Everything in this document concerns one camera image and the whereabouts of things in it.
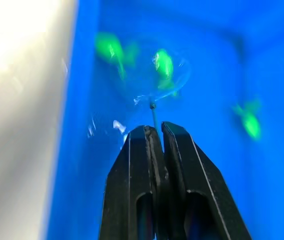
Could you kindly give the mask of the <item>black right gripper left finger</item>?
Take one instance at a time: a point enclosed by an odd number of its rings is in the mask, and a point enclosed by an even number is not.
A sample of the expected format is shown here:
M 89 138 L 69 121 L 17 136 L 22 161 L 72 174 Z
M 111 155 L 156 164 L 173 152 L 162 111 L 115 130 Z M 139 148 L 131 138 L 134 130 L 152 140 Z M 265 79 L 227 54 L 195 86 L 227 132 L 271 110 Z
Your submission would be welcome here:
M 99 239 L 168 239 L 169 190 L 157 130 L 136 127 L 107 175 Z

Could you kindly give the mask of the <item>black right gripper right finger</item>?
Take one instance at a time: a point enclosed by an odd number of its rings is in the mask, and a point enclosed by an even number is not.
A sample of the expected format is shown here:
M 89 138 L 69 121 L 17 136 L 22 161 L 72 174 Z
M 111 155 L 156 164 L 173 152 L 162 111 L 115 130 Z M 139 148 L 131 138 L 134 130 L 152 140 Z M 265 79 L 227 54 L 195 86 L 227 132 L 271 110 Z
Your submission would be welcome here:
M 249 240 L 250 233 L 224 178 L 185 128 L 171 122 L 161 125 L 168 170 L 173 180 L 185 233 L 207 239 Z

